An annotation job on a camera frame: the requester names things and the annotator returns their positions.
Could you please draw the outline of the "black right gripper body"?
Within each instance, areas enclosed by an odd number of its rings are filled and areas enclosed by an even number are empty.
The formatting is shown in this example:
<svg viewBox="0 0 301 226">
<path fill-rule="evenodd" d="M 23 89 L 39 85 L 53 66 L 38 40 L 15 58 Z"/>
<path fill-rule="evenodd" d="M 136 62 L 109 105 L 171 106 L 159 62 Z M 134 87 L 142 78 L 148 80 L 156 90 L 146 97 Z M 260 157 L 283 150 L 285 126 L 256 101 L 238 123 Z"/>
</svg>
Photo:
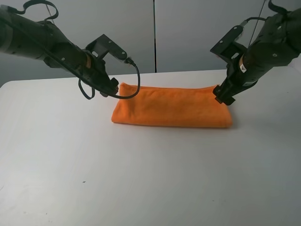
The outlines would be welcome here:
<svg viewBox="0 0 301 226">
<path fill-rule="evenodd" d="M 227 75 L 224 82 L 220 85 L 220 99 L 222 99 L 223 95 L 226 94 L 231 94 L 234 96 L 256 84 L 256 81 L 244 82 L 243 79 L 240 78 L 241 75 L 244 75 L 244 73 L 242 73 L 240 70 L 240 59 L 241 56 L 238 56 L 232 60 L 231 64 L 227 64 Z"/>
</svg>

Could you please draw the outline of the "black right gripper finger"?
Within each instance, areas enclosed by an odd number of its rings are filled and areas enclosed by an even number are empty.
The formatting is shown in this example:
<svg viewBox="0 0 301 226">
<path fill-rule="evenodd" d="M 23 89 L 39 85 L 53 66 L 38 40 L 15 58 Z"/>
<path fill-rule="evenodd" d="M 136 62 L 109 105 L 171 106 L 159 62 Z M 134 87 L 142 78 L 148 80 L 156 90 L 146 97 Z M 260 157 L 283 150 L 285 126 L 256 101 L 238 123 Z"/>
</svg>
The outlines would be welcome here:
<svg viewBox="0 0 301 226">
<path fill-rule="evenodd" d="M 219 97 L 220 91 L 221 91 L 221 87 L 220 87 L 219 85 L 217 85 L 217 86 L 213 89 L 213 94 L 215 95 L 215 100 L 216 100 L 218 103 L 222 104 L 223 101 L 222 101 L 222 100 L 220 99 L 220 97 Z"/>
<path fill-rule="evenodd" d="M 222 97 L 222 102 L 225 105 L 231 105 L 231 104 L 233 104 L 234 101 L 235 101 L 235 98 L 231 94 L 226 94 L 226 95 L 223 95 L 223 97 Z"/>
</svg>

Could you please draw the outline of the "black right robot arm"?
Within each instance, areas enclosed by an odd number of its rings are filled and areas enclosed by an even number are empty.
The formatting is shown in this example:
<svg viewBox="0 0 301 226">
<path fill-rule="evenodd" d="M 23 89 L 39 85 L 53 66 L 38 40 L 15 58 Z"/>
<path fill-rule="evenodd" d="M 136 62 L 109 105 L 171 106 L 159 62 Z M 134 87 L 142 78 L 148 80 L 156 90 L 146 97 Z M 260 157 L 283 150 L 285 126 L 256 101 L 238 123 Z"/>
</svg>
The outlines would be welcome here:
<svg viewBox="0 0 301 226">
<path fill-rule="evenodd" d="M 224 82 L 213 89 L 220 104 L 231 105 L 234 95 L 253 87 L 272 68 L 289 65 L 301 53 L 301 10 L 288 11 L 271 1 L 268 7 L 275 15 L 262 19 L 264 25 L 249 47 L 236 40 L 251 18 L 234 26 L 210 50 L 227 64 Z"/>
</svg>

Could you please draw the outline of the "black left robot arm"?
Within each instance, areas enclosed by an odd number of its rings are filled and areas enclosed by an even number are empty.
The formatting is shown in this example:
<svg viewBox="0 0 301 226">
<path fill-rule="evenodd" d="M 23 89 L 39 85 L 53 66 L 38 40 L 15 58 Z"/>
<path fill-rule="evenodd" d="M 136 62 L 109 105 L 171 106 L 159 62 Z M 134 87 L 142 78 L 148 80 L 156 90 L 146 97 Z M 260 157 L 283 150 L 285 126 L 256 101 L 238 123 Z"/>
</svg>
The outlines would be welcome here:
<svg viewBox="0 0 301 226">
<path fill-rule="evenodd" d="M 47 0 L 29 0 L 24 3 L 23 10 L 1 5 L 0 51 L 43 61 L 50 68 L 66 70 L 104 97 L 117 94 L 119 83 L 115 78 L 110 79 L 105 70 L 103 57 L 108 51 L 98 50 L 96 41 L 84 49 L 73 44 L 52 23 L 58 13 L 39 22 L 23 17 L 29 7 L 38 4 L 55 6 Z"/>
</svg>

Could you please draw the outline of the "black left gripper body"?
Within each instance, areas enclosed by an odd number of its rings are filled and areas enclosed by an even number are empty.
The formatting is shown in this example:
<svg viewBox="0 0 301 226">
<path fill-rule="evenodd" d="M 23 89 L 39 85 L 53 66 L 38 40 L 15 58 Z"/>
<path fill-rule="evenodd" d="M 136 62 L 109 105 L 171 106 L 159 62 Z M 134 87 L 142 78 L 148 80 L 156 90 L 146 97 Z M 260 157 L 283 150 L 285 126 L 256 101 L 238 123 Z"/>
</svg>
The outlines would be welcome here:
<svg viewBox="0 0 301 226">
<path fill-rule="evenodd" d="M 95 91 L 113 94 L 113 86 L 106 72 L 105 61 L 98 61 L 93 54 L 79 54 L 79 89 L 82 94 L 86 94 L 81 82 L 90 86 L 92 94 Z"/>
</svg>

